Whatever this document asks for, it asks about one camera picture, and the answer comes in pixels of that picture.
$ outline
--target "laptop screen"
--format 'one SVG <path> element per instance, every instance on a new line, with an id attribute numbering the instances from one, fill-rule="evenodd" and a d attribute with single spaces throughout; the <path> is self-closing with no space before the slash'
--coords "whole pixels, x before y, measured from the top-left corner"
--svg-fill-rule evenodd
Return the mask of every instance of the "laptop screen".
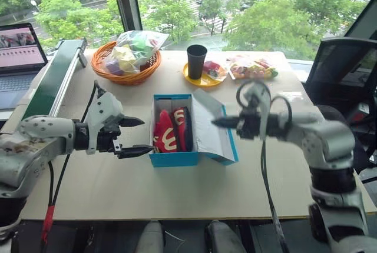
<path id="1" fill-rule="evenodd" d="M 0 68 L 21 69 L 30 65 L 45 65 L 44 54 L 30 28 L 0 29 Z"/>

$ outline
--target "wicker basket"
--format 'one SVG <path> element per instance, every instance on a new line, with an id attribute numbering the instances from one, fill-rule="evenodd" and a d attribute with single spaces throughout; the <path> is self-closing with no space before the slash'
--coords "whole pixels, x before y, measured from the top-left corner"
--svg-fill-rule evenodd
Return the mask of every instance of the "wicker basket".
<path id="1" fill-rule="evenodd" d="M 91 65 L 95 73 L 103 78 L 107 78 L 116 84 L 124 84 L 124 85 L 138 85 L 144 82 L 148 77 L 153 74 L 153 72 L 158 68 L 161 64 L 161 54 L 160 51 L 157 51 L 149 61 L 141 66 L 141 72 L 138 74 L 130 74 L 130 75 L 113 75 L 109 74 L 108 72 L 102 69 L 102 61 L 105 57 L 109 56 L 113 48 L 117 43 L 115 41 L 107 43 L 101 47 L 94 53 Z"/>

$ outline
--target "yellow plate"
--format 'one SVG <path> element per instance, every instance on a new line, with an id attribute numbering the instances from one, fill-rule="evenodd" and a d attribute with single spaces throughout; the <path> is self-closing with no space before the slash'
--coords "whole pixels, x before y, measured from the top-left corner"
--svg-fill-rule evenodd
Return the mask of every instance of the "yellow plate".
<path id="1" fill-rule="evenodd" d="M 216 81 L 213 78 L 210 78 L 207 74 L 203 73 L 201 75 L 201 78 L 199 79 L 191 79 L 189 78 L 189 66 L 187 63 L 183 67 L 183 75 L 184 78 L 188 81 L 191 82 L 192 84 L 200 87 L 208 87 L 208 86 L 215 86 L 221 83 L 221 81 Z"/>

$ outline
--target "shoe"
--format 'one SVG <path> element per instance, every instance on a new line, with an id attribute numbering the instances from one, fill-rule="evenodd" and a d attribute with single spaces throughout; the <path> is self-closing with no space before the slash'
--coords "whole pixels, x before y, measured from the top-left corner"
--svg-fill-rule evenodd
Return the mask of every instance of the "shoe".
<path id="1" fill-rule="evenodd" d="M 174 125 L 168 111 L 162 110 L 160 121 L 156 123 L 153 133 L 153 144 L 159 153 L 178 151 L 177 137 L 174 134 Z"/>
<path id="2" fill-rule="evenodd" d="M 191 152 L 193 150 L 193 129 L 189 109 L 187 107 L 177 108 L 172 114 L 177 128 L 180 150 Z"/>

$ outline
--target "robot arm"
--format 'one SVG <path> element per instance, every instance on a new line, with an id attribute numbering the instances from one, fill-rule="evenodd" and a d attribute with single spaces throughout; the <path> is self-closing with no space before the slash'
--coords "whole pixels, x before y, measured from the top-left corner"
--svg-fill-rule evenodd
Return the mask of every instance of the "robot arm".
<path id="1" fill-rule="evenodd" d="M 20 122 L 11 134 L 0 135 L 0 249 L 19 223 L 19 213 L 37 179 L 56 156 L 73 150 L 87 154 L 112 152 L 118 158 L 138 157 L 153 147 L 123 148 L 117 137 L 120 127 L 144 122 L 123 114 L 121 103 L 103 89 L 88 109 L 84 122 L 74 119 L 32 116 Z"/>
<path id="2" fill-rule="evenodd" d="M 259 136 L 263 140 L 267 135 L 301 148 L 312 175 L 310 192 L 315 203 L 309 206 L 309 216 L 313 236 L 328 242 L 332 252 L 376 252 L 377 240 L 367 236 L 362 196 L 353 177 L 355 139 L 351 130 L 314 114 L 270 114 L 271 98 L 265 96 L 270 92 L 259 82 L 244 94 L 245 105 L 240 97 L 243 87 L 237 92 L 243 108 L 240 115 L 213 123 L 236 129 L 241 138 Z"/>

